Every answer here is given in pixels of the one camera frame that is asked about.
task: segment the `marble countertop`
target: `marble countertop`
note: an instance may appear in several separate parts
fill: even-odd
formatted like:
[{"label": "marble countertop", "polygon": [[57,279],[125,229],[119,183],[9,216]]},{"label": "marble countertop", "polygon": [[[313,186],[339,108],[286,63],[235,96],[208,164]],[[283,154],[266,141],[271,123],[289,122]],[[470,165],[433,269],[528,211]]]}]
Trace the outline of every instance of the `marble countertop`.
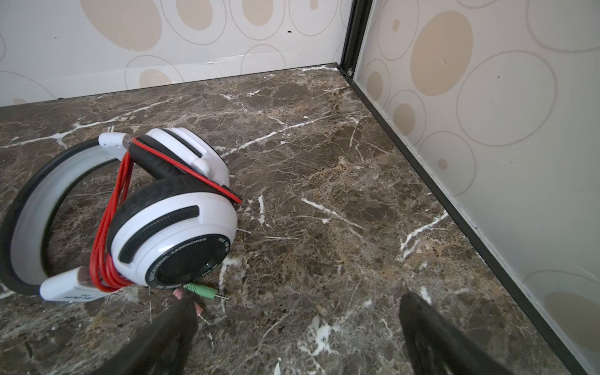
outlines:
[{"label": "marble countertop", "polygon": [[[187,127],[243,198],[205,277],[187,374],[411,374],[398,319],[414,291],[517,374],[567,374],[335,68],[313,67],[0,108],[0,217],[36,170],[104,131]],[[59,210],[56,272],[89,261],[110,164]],[[151,182],[134,172],[133,188]],[[0,295],[0,373],[86,373],[173,303],[131,286],[87,304]]]}]

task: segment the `white wall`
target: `white wall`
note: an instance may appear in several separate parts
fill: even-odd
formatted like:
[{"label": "white wall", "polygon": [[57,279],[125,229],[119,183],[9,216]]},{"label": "white wall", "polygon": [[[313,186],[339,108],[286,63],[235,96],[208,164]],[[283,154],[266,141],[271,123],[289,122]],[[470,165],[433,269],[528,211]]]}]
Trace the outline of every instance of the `white wall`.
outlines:
[{"label": "white wall", "polygon": [[600,1],[375,0],[359,86],[600,373]]},{"label": "white wall", "polygon": [[0,106],[338,62],[351,4],[4,0]]}]

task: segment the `red cable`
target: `red cable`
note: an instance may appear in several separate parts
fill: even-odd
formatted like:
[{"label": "red cable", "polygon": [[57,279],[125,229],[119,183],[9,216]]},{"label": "red cable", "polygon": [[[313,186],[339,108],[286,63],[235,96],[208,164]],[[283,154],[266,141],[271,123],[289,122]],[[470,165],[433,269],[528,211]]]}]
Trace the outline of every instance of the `red cable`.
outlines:
[{"label": "red cable", "polygon": [[[136,146],[150,152],[153,155],[160,157],[161,159],[189,173],[190,175],[194,176],[195,178],[199,179],[205,184],[217,189],[219,192],[231,198],[234,202],[238,204],[242,203],[242,200],[239,197],[237,197],[235,194],[231,193],[224,187],[220,186],[216,182],[202,176],[201,174],[177,162],[176,160],[173,160],[167,155],[164,155],[162,152],[158,152],[155,149],[144,145],[136,138],[132,138],[131,141]],[[109,232],[110,222],[113,220],[117,208],[127,198],[132,171],[133,159],[131,159],[129,152],[126,152],[123,156],[123,159],[121,160],[121,165],[119,166],[119,172],[117,174],[115,182],[115,189],[113,190],[108,205],[104,210],[102,220],[100,220],[100,225],[98,225],[98,232],[96,233],[96,238],[94,239],[94,244],[92,246],[92,255],[89,258],[89,274],[91,276],[92,282],[96,286],[96,288],[100,289],[102,292],[105,293],[112,293],[125,286],[133,284],[131,281],[119,275],[119,272],[116,270],[115,264],[113,263],[112,257],[110,256],[110,254],[106,254],[106,236]]]}]

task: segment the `pink audio jack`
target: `pink audio jack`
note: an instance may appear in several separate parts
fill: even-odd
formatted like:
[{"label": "pink audio jack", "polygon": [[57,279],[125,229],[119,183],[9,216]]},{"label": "pink audio jack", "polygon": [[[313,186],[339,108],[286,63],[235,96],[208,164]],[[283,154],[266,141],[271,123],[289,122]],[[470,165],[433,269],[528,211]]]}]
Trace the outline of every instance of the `pink audio jack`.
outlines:
[{"label": "pink audio jack", "polygon": [[[182,299],[184,296],[184,290],[182,288],[177,288],[173,291],[173,295],[177,298],[177,299]],[[196,308],[196,315],[202,319],[206,324],[211,325],[210,320],[208,320],[207,318],[202,316],[202,312],[204,311],[204,309],[197,303],[194,302],[194,306]]]}]

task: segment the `headphones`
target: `headphones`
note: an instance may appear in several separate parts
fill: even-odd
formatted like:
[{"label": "headphones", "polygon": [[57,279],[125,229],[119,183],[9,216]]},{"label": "headphones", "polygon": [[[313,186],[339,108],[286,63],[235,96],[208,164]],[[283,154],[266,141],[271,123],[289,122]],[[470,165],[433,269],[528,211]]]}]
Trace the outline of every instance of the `headphones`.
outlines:
[{"label": "headphones", "polygon": [[[89,269],[48,278],[46,250],[58,208],[81,179],[116,160],[115,191],[94,242],[101,254],[92,252]],[[134,162],[156,181],[125,199]],[[241,199],[229,189],[227,165],[191,131],[155,128],[138,138],[103,133],[50,160],[17,194],[0,227],[0,281],[17,293],[71,302],[131,283],[176,288],[227,256],[236,203]]]}]

